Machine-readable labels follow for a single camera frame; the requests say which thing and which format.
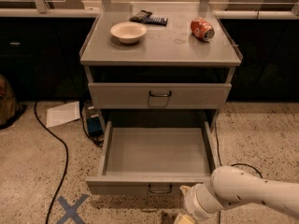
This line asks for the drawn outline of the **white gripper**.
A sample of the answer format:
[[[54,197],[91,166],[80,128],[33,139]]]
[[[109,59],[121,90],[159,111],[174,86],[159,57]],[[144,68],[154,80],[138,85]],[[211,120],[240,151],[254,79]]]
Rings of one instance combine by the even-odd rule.
[[[192,187],[179,187],[184,196],[184,208],[188,215],[179,213],[173,224],[195,224],[219,212],[223,205],[209,183]]]

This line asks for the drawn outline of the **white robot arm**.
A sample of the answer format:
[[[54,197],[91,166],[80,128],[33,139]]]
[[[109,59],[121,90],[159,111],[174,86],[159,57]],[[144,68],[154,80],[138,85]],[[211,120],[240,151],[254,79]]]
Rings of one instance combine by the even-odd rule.
[[[177,215],[174,224],[198,224],[221,210],[247,203],[299,218],[299,184],[263,179],[232,166],[215,169],[205,183],[180,189],[184,211]]]

